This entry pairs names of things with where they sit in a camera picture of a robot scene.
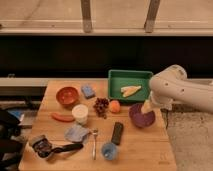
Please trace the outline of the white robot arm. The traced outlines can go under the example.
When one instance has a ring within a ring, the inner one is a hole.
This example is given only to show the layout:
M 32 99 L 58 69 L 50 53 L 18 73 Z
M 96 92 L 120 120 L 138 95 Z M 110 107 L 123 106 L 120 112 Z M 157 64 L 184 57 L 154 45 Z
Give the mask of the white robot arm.
M 174 100 L 213 113 L 213 85 L 191 82 L 180 65 L 171 65 L 155 74 L 149 87 L 149 99 L 141 107 L 143 113 L 155 109 L 171 110 Z

